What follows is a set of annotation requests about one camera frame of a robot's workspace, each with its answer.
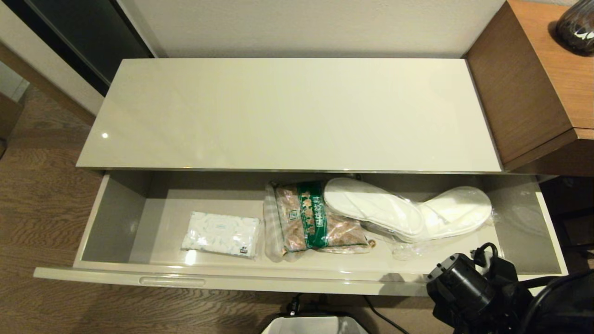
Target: open drawer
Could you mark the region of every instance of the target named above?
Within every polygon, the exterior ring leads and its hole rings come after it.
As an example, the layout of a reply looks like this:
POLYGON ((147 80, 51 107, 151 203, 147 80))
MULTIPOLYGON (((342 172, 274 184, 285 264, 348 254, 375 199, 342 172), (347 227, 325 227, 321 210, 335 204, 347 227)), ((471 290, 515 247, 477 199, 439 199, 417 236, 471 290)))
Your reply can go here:
POLYGON ((110 171, 103 178, 73 268, 37 268, 35 277, 126 285, 338 294, 426 295, 425 277, 453 253, 498 245, 520 279, 566 275, 557 237, 534 177, 525 175, 361 174, 414 201, 460 185, 483 189, 493 223, 440 243, 421 257, 393 258, 381 239, 368 254, 309 250, 272 261, 181 251, 192 211, 259 217, 271 180, 315 179, 273 172, 110 171))

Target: white cabinet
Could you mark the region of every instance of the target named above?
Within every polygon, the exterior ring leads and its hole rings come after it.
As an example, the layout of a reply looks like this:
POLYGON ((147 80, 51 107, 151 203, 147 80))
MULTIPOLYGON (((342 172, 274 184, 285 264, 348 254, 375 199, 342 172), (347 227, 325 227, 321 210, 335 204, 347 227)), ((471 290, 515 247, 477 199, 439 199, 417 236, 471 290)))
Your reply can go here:
POLYGON ((436 263, 485 242, 523 278, 567 273, 538 184, 501 173, 459 59, 128 60, 78 165, 112 170, 73 268, 37 268, 36 277, 425 295, 436 263), (406 261, 380 237, 368 254, 310 250, 293 262, 267 256, 266 242, 255 260, 179 249, 192 211, 262 218, 268 182, 336 171, 359 171, 414 201, 471 185, 489 195, 494 214, 406 261))

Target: drawer handle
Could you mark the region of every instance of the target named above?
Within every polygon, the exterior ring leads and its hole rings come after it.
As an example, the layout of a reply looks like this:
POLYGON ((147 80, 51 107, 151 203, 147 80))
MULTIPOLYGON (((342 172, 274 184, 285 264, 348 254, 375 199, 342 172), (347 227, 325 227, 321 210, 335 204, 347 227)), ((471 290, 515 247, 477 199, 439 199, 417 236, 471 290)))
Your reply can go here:
POLYGON ((168 286, 172 288, 201 288, 206 284, 204 279, 175 278, 175 277, 141 277, 138 282, 142 285, 168 286))

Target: decorative vase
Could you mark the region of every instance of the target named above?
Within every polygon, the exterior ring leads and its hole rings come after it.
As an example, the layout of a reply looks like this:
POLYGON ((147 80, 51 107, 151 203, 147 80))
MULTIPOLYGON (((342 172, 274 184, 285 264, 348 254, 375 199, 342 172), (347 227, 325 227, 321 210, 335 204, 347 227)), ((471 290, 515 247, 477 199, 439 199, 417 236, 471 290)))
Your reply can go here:
POLYGON ((557 21, 557 36, 578 55, 594 54, 594 0, 580 0, 557 21))

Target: wooden floor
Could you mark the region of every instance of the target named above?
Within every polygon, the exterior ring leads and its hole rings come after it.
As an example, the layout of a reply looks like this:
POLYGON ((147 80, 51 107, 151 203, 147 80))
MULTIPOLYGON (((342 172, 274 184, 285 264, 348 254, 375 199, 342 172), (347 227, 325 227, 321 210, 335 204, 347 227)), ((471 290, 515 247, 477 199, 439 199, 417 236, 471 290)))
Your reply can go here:
MULTIPOLYGON (((1 333, 258 333, 293 294, 34 279, 70 267, 101 175, 74 167, 89 127, 35 88, 0 159, 1 333)), ((317 300, 304 295, 302 303, 317 300)), ((372 297, 411 333, 451 333, 429 298, 372 297)), ((373 333, 396 333, 355 295, 329 295, 373 333)))

